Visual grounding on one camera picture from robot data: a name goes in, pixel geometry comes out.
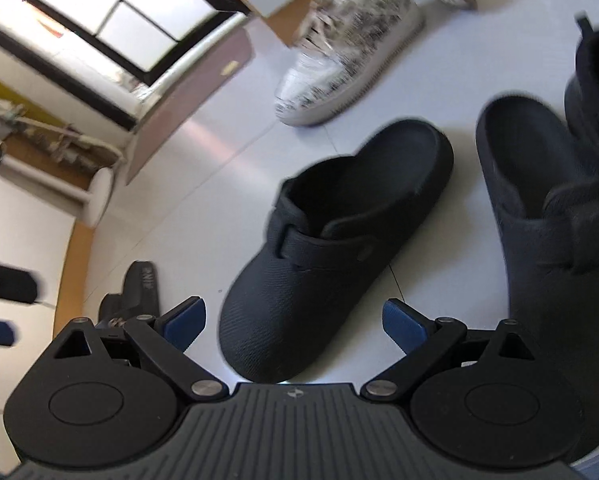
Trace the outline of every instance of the shoelace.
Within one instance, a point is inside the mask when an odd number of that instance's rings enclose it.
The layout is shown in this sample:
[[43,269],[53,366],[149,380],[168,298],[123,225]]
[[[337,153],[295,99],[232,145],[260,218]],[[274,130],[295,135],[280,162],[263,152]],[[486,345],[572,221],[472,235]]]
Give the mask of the shoelace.
[[372,0],[313,0],[295,35],[295,45],[325,56],[342,52],[347,45],[340,40],[352,29],[353,14],[359,10],[380,13]]

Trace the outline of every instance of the white tile floor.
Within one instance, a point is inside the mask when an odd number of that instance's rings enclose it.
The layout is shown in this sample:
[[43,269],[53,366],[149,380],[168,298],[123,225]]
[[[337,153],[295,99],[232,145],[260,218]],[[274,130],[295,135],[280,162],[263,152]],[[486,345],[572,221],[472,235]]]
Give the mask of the white tile floor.
[[165,310],[206,300],[208,327],[189,348],[230,386],[240,378],[216,342],[222,300],[259,249],[281,179],[356,150],[404,116],[435,123],[452,142],[455,171],[425,225],[361,301],[337,340],[301,381],[356,386],[402,355],[383,334],[381,307],[404,298],[429,317],[493,328],[507,313],[499,237],[475,151],[475,122],[494,94],[523,90],[560,114],[574,69],[574,13],[599,23],[599,0],[478,0],[462,12],[426,0],[427,28],[361,101],[316,128],[284,126],[273,91],[292,54],[261,21],[248,31],[255,59],[189,118],[130,186],[116,189],[97,228],[85,312],[97,315],[133,260],[153,260]]

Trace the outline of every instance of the black shoe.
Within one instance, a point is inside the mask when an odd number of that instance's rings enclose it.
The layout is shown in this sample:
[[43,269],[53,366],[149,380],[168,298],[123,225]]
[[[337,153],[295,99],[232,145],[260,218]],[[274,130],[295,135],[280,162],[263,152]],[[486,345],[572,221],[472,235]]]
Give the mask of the black shoe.
[[575,56],[575,75],[564,95],[566,121],[571,131],[599,147],[599,29],[586,15],[577,19],[582,40]]
[[542,103],[490,103],[477,150],[502,240],[511,317],[576,388],[599,444],[599,150]]
[[224,301],[228,364],[257,383],[307,368],[426,218],[452,166],[444,134],[403,120],[355,156],[323,160],[284,182],[262,250]]
[[119,326],[142,314],[160,317],[158,273],[153,262],[133,262],[122,284],[121,294],[107,294],[100,303],[97,326]]

